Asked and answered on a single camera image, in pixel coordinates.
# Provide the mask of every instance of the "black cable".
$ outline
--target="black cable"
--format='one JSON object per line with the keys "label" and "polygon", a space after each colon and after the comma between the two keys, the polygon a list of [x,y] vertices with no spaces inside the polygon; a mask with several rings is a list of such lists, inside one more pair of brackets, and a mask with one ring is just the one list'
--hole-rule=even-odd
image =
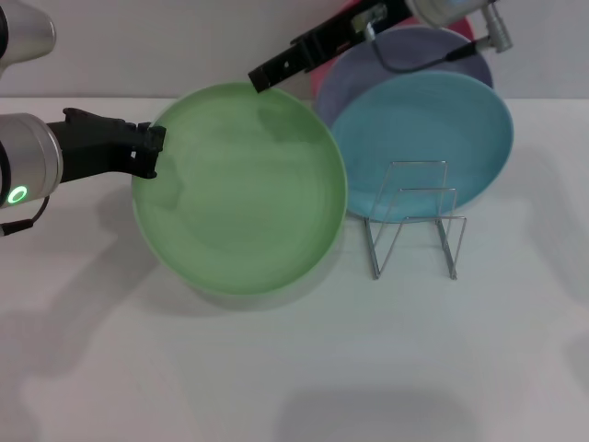
{"label": "black cable", "polygon": [[37,211],[31,219],[23,219],[21,221],[15,221],[12,223],[4,223],[0,224],[0,237],[7,237],[8,235],[13,235],[18,232],[22,232],[23,230],[27,230],[28,228],[32,228],[39,218],[47,209],[47,205],[49,204],[49,196],[45,197],[43,200],[43,204],[41,205],[40,209]]}
{"label": "black cable", "polygon": [[458,60],[463,60],[465,58],[468,58],[472,55],[475,55],[478,53],[478,47],[479,44],[481,43],[481,41],[470,41],[469,43],[460,46],[458,49],[455,49],[449,53],[447,53],[444,57],[442,58],[438,58],[436,60],[432,60],[428,63],[425,64],[421,64],[417,67],[412,67],[412,68],[399,68],[399,67],[395,67],[395,66],[391,66],[387,60],[385,60],[385,57],[383,56],[383,53],[380,51],[380,47],[378,46],[378,43],[376,42],[376,40],[371,41],[371,46],[373,48],[373,50],[375,51],[375,55],[376,58],[378,59],[378,62],[383,66],[383,68],[392,73],[392,74],[413,74],[416,72],[420,72],[423,71],[424,69],[429,69],[431,67],[437,66],[438,64],[442,64],[442,63],[446,63],[446,62],[456,62]]}
{"label": "black cable", "polygon": [[43,204],[41,205],[39,211],[37,212],[37,214],[35,216],[32,217],[31,221],[33,222],[33,224],[35,224],[37,221],[39,221],[39,218],[43,215],[43,213],[45,212],[45,209],[47,208],[47,205],[49,204],[49,196],[46,196],[45,199],[43,200]]}

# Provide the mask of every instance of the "white table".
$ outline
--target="white table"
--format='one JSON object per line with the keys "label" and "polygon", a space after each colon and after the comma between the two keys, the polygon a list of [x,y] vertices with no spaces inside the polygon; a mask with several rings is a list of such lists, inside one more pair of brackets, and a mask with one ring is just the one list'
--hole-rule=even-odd
{"label": "white table", "polygon": [[[142,122],[167,103],[1,99],[0,113]],[[0,440],[586,441],[589,101],[509,106],[514,153],[462,212],[456,282],[424,225],[373,281],[350,219],[298,293],[213,302],[151,256],[128,177],[60,187],[0,242]]]}

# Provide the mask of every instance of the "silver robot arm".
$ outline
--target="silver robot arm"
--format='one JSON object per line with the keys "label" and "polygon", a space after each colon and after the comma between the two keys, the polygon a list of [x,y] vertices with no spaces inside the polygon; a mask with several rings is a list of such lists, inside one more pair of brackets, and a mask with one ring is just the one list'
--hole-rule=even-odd
{"label": "silver robot arm", "polygon": [[452,63],[475,55],[489,48],[497,53],[510,50],[514,44],[503,19],[499,15],[496,0],[406,0],[407,6],[421,23],[433,28],[442,28],[455,23],[466,15],[480,9],[487,22],[486,37],[466,43],[459,48],[429,62],[412,68],[391,65],[380,51],[376,41],[374,25],[378,17],[368,16],[364,20],[356,20],[356,26],[364,29],[364,39],[372,46],[376,59],[382,67],[393,74],[411,74],[428,69],[442,63]]}
{"label": "silver robot arm", "polygon": [[[19,0],[0,0],[0,75],[11,64],[50,53],[55,26],[44,12]],[[0,115],[0,209],[45,199],[33,218],[0,225],[0,237],[31,228],[62,182],[106,172],[147,180],[166,130],[64,110],[63,122],[46,123],[34,115]]]}

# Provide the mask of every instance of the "robotic arm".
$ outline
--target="robotic arm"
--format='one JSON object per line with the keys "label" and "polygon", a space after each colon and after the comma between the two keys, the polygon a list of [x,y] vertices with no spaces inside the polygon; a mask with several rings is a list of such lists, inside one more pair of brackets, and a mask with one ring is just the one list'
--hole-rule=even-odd
{"label": "robotic arm", "polygon": [[477,51],[494,47],[497,52],[512,48],[497,7],[497,0],[362,0],[291,42],[291,47],[249,73],[258,92],[282,83],[299,72],[310,72],[351,47],[369,41],[376,55],[388,70],[380,55],[375,35],[415,16],[421,23],[433,28],[448,26],[467,15],[482,11],[489,35],[458,48],[439,60],[421,66],[431,67],[444,61],[452,62],[474,55]]}
{"label": "robotic arm", "polygon": [[0,225],[0,237],[33,227],[63,182],[107,172],[155,178],[166,129],[65,109],[64,122],[0,116],[0,209],[44,198],[32,219]]}

